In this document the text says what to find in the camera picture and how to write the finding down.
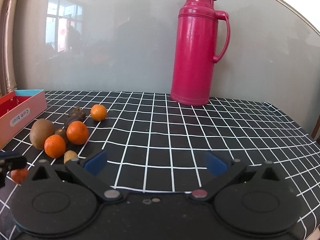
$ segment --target brown nut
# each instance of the brown nut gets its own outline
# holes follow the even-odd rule
[[[76,152],[74,151],[67,151],[65,154],[64,154],[64,158],[63,158],[63,163],[66,164],[67,161],[73,159],[73,158],[76,158],[78,157],[78,155],[76,154]]]
[[[66,128],[58,129],[54,132],[54,134],[60,135],[64,139],[64,142],[66,143],[66,145],[68,144],[69,140],[67,137],[67,129]]]

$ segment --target thermos handle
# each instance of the thermos handle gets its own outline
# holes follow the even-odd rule
[[[216,15],[217,15],[217,19],[218,20],[223,20],[226,21],[227,23],[227,38],[226,38],[226,43],[224,44],[224,47],[220,53],[220,55],[215,55],[213,56],[213,63],[218,63],[219,60],[223,57],[223,55],[225,54],[229,42],[230,42],[230,22],[229,22],[229,15],[228,13],[224,12],[224,11],[216,11]]]

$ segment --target pink thermos flask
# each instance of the pink thermos flask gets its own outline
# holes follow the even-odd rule
[[[180,9],[171,99],[191,106],[209,102],[214,64],[230,41],[229,15],[213,8],[216,0],[187,0]],[[227,23],[227,39],[216,55],[218,20]]]

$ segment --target blue gripper pad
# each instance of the blue gripper pad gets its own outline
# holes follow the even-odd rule
[[[103,150],[92,158],[88,158],[83,168],[92,175],[97,176],[107,165],[107,151]]]
[[[0,158],[14,158],[14,157],[18,157],[21,156],[21,154],[17,151],[13,151],[13,152],[0,152]]]
[[[222,173],[227,171],[228,164],[215,156],[212,152],[207,151],[204,156],[205,164],[207,169],[212,173],[214,176],[220,176]]]

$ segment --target gray wall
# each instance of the gray wall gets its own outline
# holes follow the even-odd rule
[[[170,92],[184,0],[68,1],[84,8],[80,55],[45,49],[48,0],[18,0],[18,88]],[[215,8],[229,13],[231,40],[211,95],[270,102],[311,132],[320,113],[320,37],[275,0],[217,0]],[[218,51],[225,32],[220,22]]]

